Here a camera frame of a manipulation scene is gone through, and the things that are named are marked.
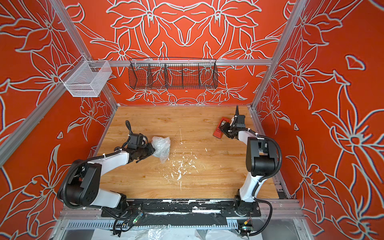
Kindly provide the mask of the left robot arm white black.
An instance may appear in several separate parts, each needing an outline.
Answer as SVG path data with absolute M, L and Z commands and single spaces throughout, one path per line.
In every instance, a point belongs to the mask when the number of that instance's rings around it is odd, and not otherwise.
M 116 147 L 112 153 L 75 160 L 63 178 L 57 198 L 71 209 L 102 207 L 121 209 L 126 196 L 104 189 L 102 177 L 119 167 L 140 162 L 155 153 L 151 143 L 141 147 Z

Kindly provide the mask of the clear bubble wrap sheet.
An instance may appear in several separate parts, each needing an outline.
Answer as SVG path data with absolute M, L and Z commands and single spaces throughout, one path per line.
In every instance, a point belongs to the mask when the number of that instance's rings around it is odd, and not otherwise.
M 155 149 L 153 156 L 159 158 L 160 162 L 164 164 L 170 155 L 171 148 L 171 139 L 170 137 L 158 137 L 154 136 L 151 142 L 153 148 Z

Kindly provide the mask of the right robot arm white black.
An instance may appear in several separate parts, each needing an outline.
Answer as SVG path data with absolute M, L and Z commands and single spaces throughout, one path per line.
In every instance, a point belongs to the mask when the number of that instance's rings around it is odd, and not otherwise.
M 246 127 L 245 116 L 236 114 L 232 119 L 222 118 L 218 124 L 219 136 L 236 139 L 247 145 L 247 176 L 235 195 L 233 211 L 239 216 L 253 214 L 260 200 L 258 194 L 266 180 L 274 177 L 282 167 L 282 151 L 278 143 Z

